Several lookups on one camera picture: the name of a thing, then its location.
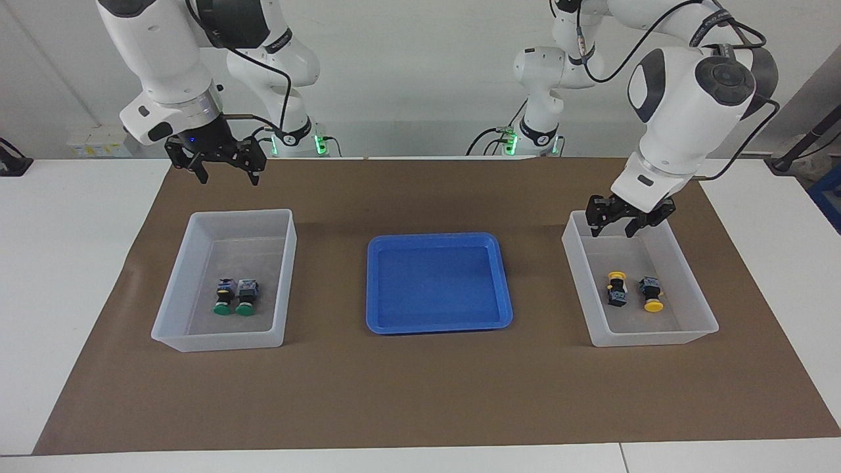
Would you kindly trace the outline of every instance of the blue tray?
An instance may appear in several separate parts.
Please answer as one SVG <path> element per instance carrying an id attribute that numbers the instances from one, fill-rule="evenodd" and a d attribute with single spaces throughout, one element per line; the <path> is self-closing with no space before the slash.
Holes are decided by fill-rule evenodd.
<path id="1" fill-rule="evenodd" d="M 378 236 L 368 245 L 374 333 L 496 330 L 513 317 L 500 244 L 489 233 Z"/>

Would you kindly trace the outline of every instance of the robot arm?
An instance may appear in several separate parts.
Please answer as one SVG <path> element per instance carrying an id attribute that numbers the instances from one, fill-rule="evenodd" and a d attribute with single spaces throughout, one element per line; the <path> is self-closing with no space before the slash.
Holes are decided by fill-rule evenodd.
<path id="1" fill-rule="evenodd" d="M 743 37 L 733 17 L 715 0 L 555 1 L 559 12 L 553 36 L 559 48 L 525 50 L 515 65 L 515 69 L 526 65 L 518 77 L 543 78 L 539 86 L 534 80 L 521 79 L 529 92 L 529 107 L 517 131 L 518 151 L 547 153 L 551 141 L 534 141 L 530 136 L 557 134 L 562 109 L 547 113 L 541 105 L 547 96 L 557 97 L 554 88 L 596 85 L 593 77 L 602 75 L 604 61 L 595 34 L 604 16 L 612 15 L 634 29 L 656 25 L 653 32 L 674 36 L 689 46 L 655 49 L 636 67 L 628 97 L 648 131 L 611 187 L 614 195 L 609 199 L 593 196 L 588 206 L 594 236 L 612 222 L 633 217 L 627 227 L 627 235 L 632 236 L 642 227 L 659 225 L 674 212 L 670 197 L 686 186 L 740 120 L 770 99 L 777 83 L 776 65 L 765 49 L 741 46 Z M 552 50 L 561 66 L 547 67 L 538 49 Z"/>
<path id="2" fill-rule="evenodd" d="M 98 0 L 105 27 L 143 92 L 121 113 L 126 130 L 144 145 L 166 139 L 175 167 L 208 175 L 202 162 L 227 162 L 257 185 L 266 157 L 254 136 L 238 141 L 222 114 L 217 86 L 200 61 L 199 46 L 244 49 L 244 55 L 284 76 L 231 52 L 232 75 L 266 105 L 276 136 L 290 153 L 323 154 L 294 87 L 315 83 L 320 66 L 297 39 L 275 0 Z M 201 24 L 207 38 L 197 34 Z"/>

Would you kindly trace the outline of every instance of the yellow disc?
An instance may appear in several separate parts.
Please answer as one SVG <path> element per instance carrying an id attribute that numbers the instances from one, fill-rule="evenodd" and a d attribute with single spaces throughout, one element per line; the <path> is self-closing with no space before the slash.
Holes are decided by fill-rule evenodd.
<path id="1" fill-rule="evenodd" d="M 659 300 L 649 300 L 645 303 L 645 310 L 653 314 L 660 312 L 663 308 L 663 302 L 660 302 Z"/>

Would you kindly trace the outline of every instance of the brown surface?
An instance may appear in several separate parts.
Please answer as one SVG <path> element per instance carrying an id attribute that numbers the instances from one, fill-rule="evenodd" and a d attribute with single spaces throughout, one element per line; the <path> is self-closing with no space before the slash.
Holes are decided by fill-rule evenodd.
<path id="1" fill-rule="evenodd" d="M 721 331 L 593 348 L 560 236 L 619 160 L 273 162 L 259 188 L 170 172 L 35 449 L 313 449 L 841 435 L 696 184 L 671 220 Z M 188 217 L 290 208 L 281 348 L 178 353 L 150 339 Z M 514 323 L 379 337 L 365 260 L 382 234 L 490 231 Z"/>

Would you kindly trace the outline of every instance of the translucent plastic container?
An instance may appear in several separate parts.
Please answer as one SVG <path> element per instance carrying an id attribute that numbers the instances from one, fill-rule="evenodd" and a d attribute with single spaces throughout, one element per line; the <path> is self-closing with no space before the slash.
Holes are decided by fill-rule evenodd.
<path id="1" fill-rule="evenodd" d="M 291 210 L 193 214 L 152 338 L 181 352 L 282 345 L 297 241 Z M 213 312 L 219 279 L 257 280 L 253 316 Z"/>
<path id="2" fill-rule="evenodd" d="M 625 221 L 593 238 L 583 211 L 573 212 L 563 233 L 590 339 L 596 347 L 677 345 L 718 332 L 718 322 L 668 222 L 625 236 Z M 607 275 L 627 275 L 627 304 L 607 304 Z M 665 308 L 656 314 L 643 308 L 639 281 L 659 279 Z"/>

